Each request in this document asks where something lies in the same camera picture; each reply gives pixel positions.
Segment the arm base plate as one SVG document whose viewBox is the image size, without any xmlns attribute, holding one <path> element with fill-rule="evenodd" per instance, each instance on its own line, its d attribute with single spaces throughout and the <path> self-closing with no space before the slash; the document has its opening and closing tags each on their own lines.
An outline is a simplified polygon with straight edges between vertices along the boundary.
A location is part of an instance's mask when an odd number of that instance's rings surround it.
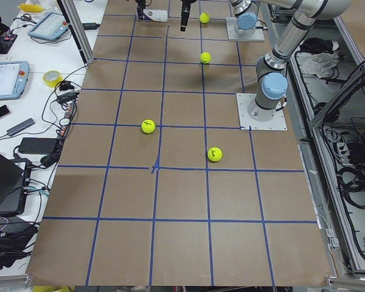
<svg viewBox="0 0 365 292">
<path fill-rule="evenodd" d="M 229 41 L 264 42 L 265 40 L 263 29 L 260 28 L 259 21 L 256 22 L 255 28 L 241 30 L 237 27 L 237 19 L 235 17 L 227 17 L 226 28 Z"/>
<path fill-rule="evenodd" d="M 261 109 L 256 104 L 256 94 L 237 93 L 237 107 L 242 130 L 287 131 L 285 116 L 278 102 L 274 109 Z"/>
</svg>

